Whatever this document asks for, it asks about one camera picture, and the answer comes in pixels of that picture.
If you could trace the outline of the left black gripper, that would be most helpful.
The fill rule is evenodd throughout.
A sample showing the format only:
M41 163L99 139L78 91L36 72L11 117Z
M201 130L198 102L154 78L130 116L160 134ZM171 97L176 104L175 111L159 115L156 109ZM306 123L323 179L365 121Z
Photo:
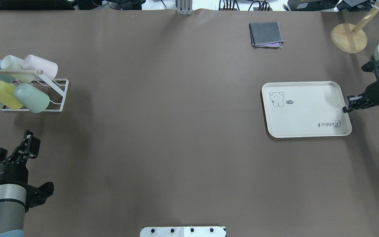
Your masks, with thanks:
M46 182L39 187L28 184L27 160L38 157L40 140L33 132L25 130L23 140L10 156L0 147L0 202L13 201L25 211L45 204L54 193L54 183Z

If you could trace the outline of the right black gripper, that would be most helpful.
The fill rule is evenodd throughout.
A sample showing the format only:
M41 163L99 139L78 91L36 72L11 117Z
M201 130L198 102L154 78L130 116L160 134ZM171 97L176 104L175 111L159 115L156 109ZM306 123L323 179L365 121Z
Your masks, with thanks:
M348 104L342 108L344 113L349 113L358 109L367 109L379 105L379 60L369 61L362 66L362 71L373 72L376 81L368 85L361 96L348 96Z

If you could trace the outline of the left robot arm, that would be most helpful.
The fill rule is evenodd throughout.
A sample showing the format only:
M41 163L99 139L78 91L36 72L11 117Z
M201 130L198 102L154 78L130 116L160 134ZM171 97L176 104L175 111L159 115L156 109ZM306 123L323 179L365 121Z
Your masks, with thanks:
M42 205L54 193L54 183L28 184L27 160L38 157L40 140L26 130L11 155L0 147L0 237L24 236L25 213Z

